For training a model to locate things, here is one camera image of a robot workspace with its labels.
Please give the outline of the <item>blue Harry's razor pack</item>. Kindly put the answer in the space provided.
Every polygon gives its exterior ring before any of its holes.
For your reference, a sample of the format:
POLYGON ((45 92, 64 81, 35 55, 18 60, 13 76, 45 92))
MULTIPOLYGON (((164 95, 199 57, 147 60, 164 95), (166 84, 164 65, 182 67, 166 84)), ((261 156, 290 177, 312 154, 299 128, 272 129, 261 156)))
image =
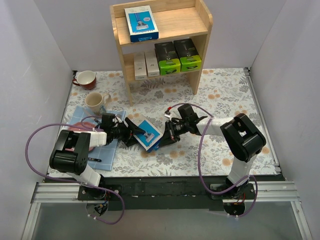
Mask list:
POLYGON ((135 118, 133 123, 140 129, 144 130, 145 133, 133 134, 137 142, 148 152, 157 150, 159 148, 159 142, 163 137, 163 133, 155 127, 147 118, 143 115, 135 118))
POLYGON ((157 40, 159 30, 149 5, 125 8, 131 43, 157 40))

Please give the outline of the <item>long white Harry's box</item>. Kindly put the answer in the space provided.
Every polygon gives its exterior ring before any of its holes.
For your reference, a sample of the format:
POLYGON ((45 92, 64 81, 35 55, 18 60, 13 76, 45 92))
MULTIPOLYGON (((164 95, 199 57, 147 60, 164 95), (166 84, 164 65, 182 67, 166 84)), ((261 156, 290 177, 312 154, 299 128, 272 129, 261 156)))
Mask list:
POLYGON ((143 51, 134 53, 133 62, 134 62, 135 80, 136 81, 146 80, 147 68, 146 68, 145 53, 143 51))

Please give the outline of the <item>white Harry's razor box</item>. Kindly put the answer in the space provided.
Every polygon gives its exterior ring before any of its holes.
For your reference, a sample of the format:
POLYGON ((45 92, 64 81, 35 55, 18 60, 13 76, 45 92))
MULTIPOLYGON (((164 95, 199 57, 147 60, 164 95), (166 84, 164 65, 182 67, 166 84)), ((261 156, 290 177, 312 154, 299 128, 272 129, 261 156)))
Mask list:
POLYGON ((148 50, 144 52, 146 70, 148 77, 158 77, 160 75, 159 65, 155 50, 148 50))

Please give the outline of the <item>green black Gillette razor box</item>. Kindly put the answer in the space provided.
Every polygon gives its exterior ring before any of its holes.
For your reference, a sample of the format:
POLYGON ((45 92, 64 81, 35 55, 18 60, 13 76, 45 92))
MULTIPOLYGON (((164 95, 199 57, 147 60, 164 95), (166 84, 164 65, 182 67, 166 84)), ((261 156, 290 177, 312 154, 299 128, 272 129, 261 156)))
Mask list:
POLYGON ((181 62, 172 41, 155 43, 154 49, 161 76, 181 72, 181 62))
POLYGON ((181 71, 198 71, 202 65, 202 59, 192 39, 174 40, 173 44, 180 60, 181 71))

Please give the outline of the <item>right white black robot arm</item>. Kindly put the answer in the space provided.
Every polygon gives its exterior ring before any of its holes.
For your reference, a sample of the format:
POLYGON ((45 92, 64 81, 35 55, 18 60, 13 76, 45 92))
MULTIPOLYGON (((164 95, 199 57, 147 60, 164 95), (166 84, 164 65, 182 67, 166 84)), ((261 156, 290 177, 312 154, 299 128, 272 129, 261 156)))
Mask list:
POLYGON ((167 120, 164 133, 155 147, 158 149, 175 144, 186 133, 200 136, 201 142, 206 135, 223 137, 233 154, 230 173, 225 184, 215 190, 211 190, 206 184, 203 186, 212 195, 239 198, 248 185, 254 160, 267 143, 264 135, 244 113, 229 118, 215 118, 211 113, 199 117, 193 109, 194 104, 178 103, 176 107, 180 117, 172 117, 169 108, 165 111, 167 120))

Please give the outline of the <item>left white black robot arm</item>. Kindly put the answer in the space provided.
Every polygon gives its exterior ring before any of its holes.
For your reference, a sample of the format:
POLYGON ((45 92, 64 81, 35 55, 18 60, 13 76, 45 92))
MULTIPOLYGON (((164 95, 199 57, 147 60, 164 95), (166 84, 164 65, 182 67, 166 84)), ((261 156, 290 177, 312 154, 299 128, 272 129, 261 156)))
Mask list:
POLYGON ((101 200, 107 191, 100 183, 102 176, 88 165, 89 149, 109 145, 115 139, 131 145, 134 134, 145 135, 146 131, 129 118, 122 121, 113 113, 105 113, 101 117, 99 128, 93 131, 61 130, 51 153, 49 166, 87 184, 90 186, 89 194, 95 200, 101 200))

